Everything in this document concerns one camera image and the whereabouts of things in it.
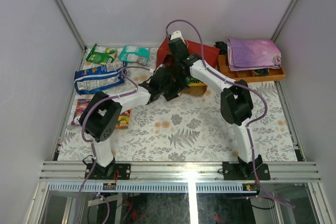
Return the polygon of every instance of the black mounting bracket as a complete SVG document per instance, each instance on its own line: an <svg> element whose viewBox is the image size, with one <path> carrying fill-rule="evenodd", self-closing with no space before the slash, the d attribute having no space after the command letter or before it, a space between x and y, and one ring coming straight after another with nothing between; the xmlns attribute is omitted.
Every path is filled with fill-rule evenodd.
<svg viewBox="0 0 336 224"><path fill-rule="evenodd" d="M271 180L267 164L263 164L261 155L255 159L259 180ZM256 180L252 162L245 163L238 158L238 163L223 162L224 180Z"/></svg>
<svg viewBox="0 0 336 224"><path fill-rule="evenodd" d="M79 119L80 125L83 125L84 119L89 113L90 109L100 100L109 97L102 91L96 93L91 99L89 105L84 110L83 114ZM119 102L114 102L108 100L100 104L90 115L86 122L85 132L94 137L97 143L105 141L108 139L118 122L118 117L121 113L122 106Z"/></svg>
<svg viewBox="0 0 336 224"><path fill-rule="evenodd" d="M248 87L244 80L235 81L235 83ZM225 88L220 94L221 114L226 122L240 126L244 120L251 118L253 103L250 91L231 86L228 89Z"/></svg>
<svg viewBox="0 0 336 224"><path fill-rule="evenodd" d="M87 163L83 160L83 163L86 165L86 178L92 169L94 160L92 159L92 163ZM131 164L116 164L115 159L107 167L96 164L88 179L115 180L117 176L118 180L129 180L131 176Z"/></svg>

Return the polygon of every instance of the snack bag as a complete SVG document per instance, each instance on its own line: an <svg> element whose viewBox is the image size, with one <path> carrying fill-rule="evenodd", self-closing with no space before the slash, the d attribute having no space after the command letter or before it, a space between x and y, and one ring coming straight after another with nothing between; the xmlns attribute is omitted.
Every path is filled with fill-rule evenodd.
<svg viewBox="0 0 336 224"><path fill-rule="evenodd" d="M75 114L71 122L71 125L80 126L80 123L79 123L80 116L83 114L84 110L89 105L90 101L91 99L78 99L77 100L77 106L76 106Z"/></svg>
<svg viewBox="0 0 336 224"><path fill-rule="evenodd" d="M119 55L119 60L137 62L145 66L150 56L150 50L150 48L144 47L125 46Z"/></svg>
<svg viewBox="0 0 336 224"><path fill-rule="evenodd" d="M114 62L117 53L118 50L115 48L98 47L97 44L95 44L87 55L86 61L106 65Z"/></svg>
<svg viewBox="0 0 336 224"><path fill-rule="evenodd" d="M95 94L99 91L115 87L125 82L121 68L127 62L115 61L111 64L76 71L75 88L79 94Z"/></svg>
<svg viewBox="0 0 336 224"><path fill-rule="evenodd" d="M118 118L116 129L127 129L130 123L131 110L126 110L122 112Z"/></svg>

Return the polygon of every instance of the red bag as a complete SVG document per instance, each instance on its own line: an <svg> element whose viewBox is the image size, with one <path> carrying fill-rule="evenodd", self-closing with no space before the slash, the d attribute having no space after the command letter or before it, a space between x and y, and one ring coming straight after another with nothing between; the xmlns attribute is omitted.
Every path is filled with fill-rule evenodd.
<svg viewBox="0 0 336 224"><path fill-rule="evenodd" d="M201 55L201 44L197 43L197 42L193 42L190 40L184 40L185 44L187 45L187 48L189 50L190 54L198 54ZM218 59L218 54L219 54L219 48L215 48L215 47L210 47L210 46L206 46L203 45L204 48L204 58L206 60L206 62L212 66L213 68L216 67L217 65L217 59ZM170 54L170 50L168 47L168 39L166 38L161 46L158 49L158 52L156 54L156 67L158 67L161 64L164 64L164 61L170 61L169 56Z"/></svg>

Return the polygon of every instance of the folded purple towel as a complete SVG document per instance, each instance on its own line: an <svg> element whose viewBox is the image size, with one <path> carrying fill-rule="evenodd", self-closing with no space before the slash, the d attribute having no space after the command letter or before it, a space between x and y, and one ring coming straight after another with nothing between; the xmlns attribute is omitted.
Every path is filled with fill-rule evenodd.
<svg viewBox="0 0 336 224"><path fill-rule="evenodd" d="M281 53L270 39L229 39L227 51L231 71L281 66Z"/></svg>

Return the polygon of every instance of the wooden tray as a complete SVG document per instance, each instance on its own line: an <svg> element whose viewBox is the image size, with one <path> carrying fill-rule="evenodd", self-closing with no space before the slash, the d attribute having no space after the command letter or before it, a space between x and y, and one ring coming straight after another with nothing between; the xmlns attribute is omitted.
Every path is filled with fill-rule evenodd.
<svg viewBox="0 0 336 224"><path fill-rule="evenodd" d="M231 71L229 68L229 62L227 59L227 55L219 55L218 56L218 70L232 78L236 81L240 79L244 79L246 82L259 82L259 81L280 81L282 80L286 74L282 68L280 69L269 69L268 76L254 76L252 70L243 70L243 71Z"/></svg>

